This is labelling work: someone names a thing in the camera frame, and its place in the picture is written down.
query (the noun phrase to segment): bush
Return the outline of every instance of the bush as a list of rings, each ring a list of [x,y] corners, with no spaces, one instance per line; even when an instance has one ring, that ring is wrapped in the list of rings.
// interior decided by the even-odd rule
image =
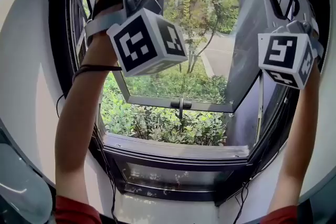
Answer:
[[[201,67],[195,67],[191,74],[181,73],[177,66],[152,76],[125,80],[131,95],[178,99],[183,92],[186,99],[223,102],[226,80],[208,78]],[[224,113],[184,111],[180,121],[175,109],[127,104],[112,73],[104,84],[101,115],[106,129],[115,134],[189,145],[225,143]]]

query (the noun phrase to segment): person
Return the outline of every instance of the person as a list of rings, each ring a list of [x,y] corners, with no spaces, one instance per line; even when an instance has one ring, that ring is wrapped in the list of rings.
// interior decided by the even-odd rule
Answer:
[[[122,3],[97,16],[122,8]],[[82,64],[115,66],[117,57],[106,34],[96,34]],[[56,131],[56,221],[101,223],[88,205],[84,162],[92,136],[97,104],[108,71],[85,72],[75,80],[66,98]],[[314,63],[300,92],[274,196],[263,224],[296,223],[297,203],[314,148],[318,117],[319,70]]]

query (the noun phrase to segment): red sleeve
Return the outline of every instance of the red sleeve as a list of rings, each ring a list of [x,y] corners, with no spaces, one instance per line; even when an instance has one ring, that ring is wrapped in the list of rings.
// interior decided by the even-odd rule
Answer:
[[[99,213],[92,206],[56,196],[56,223],[101,224]]]
[[[297,206],[283,207],[266,215],[260,224],[297,224]]]

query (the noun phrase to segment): open window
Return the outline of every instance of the open window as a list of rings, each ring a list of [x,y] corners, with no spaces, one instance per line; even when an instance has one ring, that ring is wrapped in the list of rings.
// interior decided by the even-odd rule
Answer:
[[[87,50],[94,1],[68,0],[73,70]],[[292,5],[280,1],[289,18]],[[150,76],[111,72],[99,140],[120,192],[219,202],[286,140],[297,92],[258,67],[263,0],[165,0],[163,16],[183,29],[188,61]]]

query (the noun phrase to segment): person's right arm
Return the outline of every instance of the person's right arm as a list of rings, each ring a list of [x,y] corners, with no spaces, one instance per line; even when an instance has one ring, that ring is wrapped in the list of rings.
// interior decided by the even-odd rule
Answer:
[[[306,87],[301,90],[276,190],[268,213],[296,206],[315,143],[319,108],[320,72],[313,64]]]

